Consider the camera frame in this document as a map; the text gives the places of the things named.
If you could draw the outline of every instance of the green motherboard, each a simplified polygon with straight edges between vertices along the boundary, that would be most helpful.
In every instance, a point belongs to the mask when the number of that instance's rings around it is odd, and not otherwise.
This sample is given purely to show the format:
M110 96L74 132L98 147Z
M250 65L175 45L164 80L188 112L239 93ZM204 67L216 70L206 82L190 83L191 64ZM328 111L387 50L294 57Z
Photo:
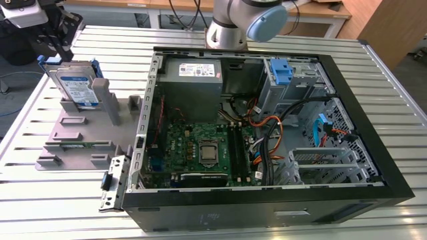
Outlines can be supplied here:
M252 177L234 177L234 166L231 163L230 136L227 124L211 123L175 123L167 127L166 151L163 159L152 159L156 166L152 172L152 183L155 188L171 188L171 175L183 173L227 174L228 187L254 186L256 181ZM240 127L240 138L244 148L243 161L246 161L247 172L251 173L248 146L254 137L252 127ZM204 163L204 156L215 156L216 162Z

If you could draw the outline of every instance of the motherboard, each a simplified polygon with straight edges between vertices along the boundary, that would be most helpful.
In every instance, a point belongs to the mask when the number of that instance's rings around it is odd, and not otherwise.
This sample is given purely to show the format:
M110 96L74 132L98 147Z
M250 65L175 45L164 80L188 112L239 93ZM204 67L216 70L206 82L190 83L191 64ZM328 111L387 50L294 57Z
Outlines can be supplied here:
M251 177L252 127L212 123L167 126L163 157L152 157L155 188L234 187L258 184Z

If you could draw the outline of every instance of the slotted aluminum surface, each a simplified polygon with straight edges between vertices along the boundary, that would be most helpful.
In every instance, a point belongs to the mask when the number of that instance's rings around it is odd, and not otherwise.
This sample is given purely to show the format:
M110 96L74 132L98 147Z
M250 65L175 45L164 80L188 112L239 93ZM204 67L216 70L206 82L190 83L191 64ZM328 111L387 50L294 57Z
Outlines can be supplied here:
M152 47L204 47L203 32L87 26L75 60L96 58L118 98L144 95ZM326 54L347 83L417 197L342 224L144 233L126 212L98 213L103 171L39 172L35 162L60 113L60 91L44 77L0 144L2 239L423 239L427 238L427 128L382 63L355 40L276 37L250 50Z

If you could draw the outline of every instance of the ram slot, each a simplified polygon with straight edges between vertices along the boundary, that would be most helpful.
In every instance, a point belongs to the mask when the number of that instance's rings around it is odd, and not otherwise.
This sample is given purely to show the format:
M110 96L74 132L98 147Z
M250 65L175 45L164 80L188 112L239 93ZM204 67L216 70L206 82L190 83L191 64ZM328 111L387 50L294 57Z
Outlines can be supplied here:
M235 145L236 145L236 155L238 155L238 168L242 181L246 181L248 177L248 162L246 153L246 142L242 133L242 127L235 128Z
M238 158L238 148L235 142L235 126L227 127L227 138L228 138L228 155L230 155L230 165L231 165L231 177L234 180L239 177L239 158Z

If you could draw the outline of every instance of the power supply label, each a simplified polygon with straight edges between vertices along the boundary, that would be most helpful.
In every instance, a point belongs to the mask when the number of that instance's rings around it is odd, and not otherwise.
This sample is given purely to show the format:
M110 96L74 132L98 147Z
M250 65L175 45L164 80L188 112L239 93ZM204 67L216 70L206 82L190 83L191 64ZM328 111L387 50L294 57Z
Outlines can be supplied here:
M215 77L214 64L182 63L179 65L180 77Z
M99 104L99 99L91 88L91 81L86 76L62 76L60 80L76 104L88 107Z

